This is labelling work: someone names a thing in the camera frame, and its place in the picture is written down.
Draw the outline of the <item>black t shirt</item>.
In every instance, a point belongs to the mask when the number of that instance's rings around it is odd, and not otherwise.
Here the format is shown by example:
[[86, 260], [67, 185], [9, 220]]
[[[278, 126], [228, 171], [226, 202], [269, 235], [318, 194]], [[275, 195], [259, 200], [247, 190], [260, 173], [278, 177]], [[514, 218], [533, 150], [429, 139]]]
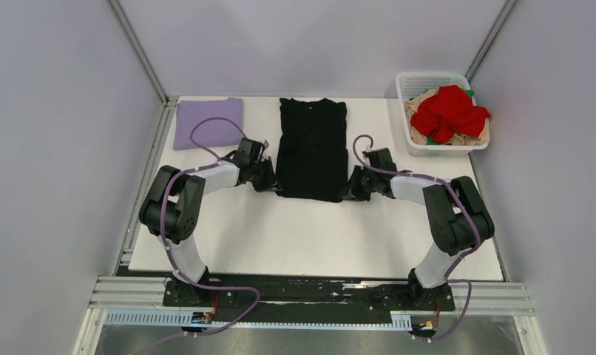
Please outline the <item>black t shirt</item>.
[[280, 98], [282, 134], [276, 176], [280, 197], [342, 201], [348, 182], [345, 102]]

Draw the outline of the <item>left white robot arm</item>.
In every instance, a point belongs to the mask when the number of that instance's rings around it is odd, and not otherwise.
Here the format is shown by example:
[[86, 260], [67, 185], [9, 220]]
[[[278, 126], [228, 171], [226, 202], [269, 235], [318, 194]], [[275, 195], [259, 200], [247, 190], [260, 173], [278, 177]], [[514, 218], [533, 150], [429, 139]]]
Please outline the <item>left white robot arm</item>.
[[243, 138], [216, 162], [193, 169], [159, 168], [139, 211], [139, 222], [159, 239], [182, 294], [192, 305], [205, 304], [211, 291], [259, 291], [249, 286], [213, 286], [194, 239], [203, 198], [250, 183], [256, 192], [279, 191], [280, 183], [266, 141]]

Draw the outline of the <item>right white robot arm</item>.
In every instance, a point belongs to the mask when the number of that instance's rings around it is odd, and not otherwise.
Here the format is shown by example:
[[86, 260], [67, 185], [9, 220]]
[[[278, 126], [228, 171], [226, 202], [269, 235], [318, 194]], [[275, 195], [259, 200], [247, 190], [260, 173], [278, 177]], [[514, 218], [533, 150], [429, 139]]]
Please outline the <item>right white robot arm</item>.
[[426, 308], [436, 299], [436, 288], [447, 282], [454, 268], [485, 240], [495, 235], [495, 224], [473, 179], [444, 180], [399, 171], [388, 149], [364, 153], [367, 162], [353, 168], [340, 197], [369, 201], [374, 194], [422, 205], [427, 213], [433, 244], [409, 274], [408, 302]]

